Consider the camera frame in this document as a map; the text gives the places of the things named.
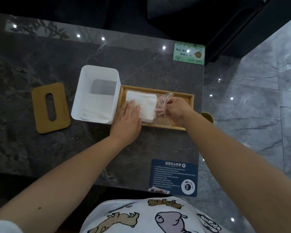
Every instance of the white napkin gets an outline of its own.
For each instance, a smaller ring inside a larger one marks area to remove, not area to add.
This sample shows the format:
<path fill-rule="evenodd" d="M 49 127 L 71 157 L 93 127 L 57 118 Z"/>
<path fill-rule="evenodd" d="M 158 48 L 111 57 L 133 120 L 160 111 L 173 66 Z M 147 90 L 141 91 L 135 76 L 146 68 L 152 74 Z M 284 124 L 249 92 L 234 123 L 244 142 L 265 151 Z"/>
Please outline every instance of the white napkin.
<path fill-rule="evenodd" d="M 141 118 L 143 122 L 153 123 L 153 120 L 155 118 L 155 107 L 157 101 L 156 94 L 141 93 L 128 90 L 126 93 L 126 100 L 135 100 L 135 107 L 137 105 L 140 105 L 139 118 Z"/>
<path fill-rule="evenodd" d="M 84 95 L 80 117 L 90 122 L 108 123 L 112 118 L 114 96 L 87 93 Z"/>

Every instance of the gray tile floor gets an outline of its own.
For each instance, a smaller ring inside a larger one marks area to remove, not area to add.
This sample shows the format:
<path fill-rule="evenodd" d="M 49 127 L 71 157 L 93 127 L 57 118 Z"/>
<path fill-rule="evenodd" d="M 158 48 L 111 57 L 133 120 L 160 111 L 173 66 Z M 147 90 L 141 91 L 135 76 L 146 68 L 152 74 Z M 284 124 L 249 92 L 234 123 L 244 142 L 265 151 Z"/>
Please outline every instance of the gray tile floor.
<path fill-rule="evenodd" d="M 291 178 L 291 21 L 244 58 L 222 56 L 207 65 L 203 111 Z M 197 191 L 190 197 L 196 208 L 231 232 L 254 232 L 202 156 Z"/>

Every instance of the person's right arm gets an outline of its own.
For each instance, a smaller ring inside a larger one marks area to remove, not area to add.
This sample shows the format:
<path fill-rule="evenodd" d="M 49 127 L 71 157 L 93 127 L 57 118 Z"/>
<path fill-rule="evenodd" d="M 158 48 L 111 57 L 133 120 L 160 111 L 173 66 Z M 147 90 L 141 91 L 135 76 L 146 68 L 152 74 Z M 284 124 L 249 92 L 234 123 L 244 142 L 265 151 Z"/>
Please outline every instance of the person's right arm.
<path fill-rule="evenodd" d="M 171 98 L 167 113 L 186 128 L 214 178 L 257 233 L 291 233 L 291 180 L 195 112 Z"/>

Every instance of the green sticker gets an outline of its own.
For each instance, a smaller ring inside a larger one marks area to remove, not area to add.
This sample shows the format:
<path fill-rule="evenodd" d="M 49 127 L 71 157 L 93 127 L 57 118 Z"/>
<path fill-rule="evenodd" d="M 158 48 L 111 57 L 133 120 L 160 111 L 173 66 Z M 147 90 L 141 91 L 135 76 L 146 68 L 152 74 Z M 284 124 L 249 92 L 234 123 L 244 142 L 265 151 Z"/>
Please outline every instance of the green sticker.
<path fill-rule="evenodd" d="M 175 42 L 173 60 L 203 65 L 205 61 L 205 46 Z"/>

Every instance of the forearm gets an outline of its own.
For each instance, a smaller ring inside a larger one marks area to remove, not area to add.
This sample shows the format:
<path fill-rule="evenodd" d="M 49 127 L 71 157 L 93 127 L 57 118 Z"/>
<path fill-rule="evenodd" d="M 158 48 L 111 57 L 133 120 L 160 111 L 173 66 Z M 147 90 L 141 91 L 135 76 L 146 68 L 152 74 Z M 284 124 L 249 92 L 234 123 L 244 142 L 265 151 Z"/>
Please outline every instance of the forearm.
<path fill-rule="evenodd" d="M 54 232 L 81 203 L 106 165 L 123 149 L 105 138 L 62 163 L 0 209 L 0 219 L 26 232 Z"/>
<path fill-rule="evenodd" d="M 185 128 L 215 179 L 257 232 L 291 231 L 289 178 L 196 112 L 185 120 Z"/>

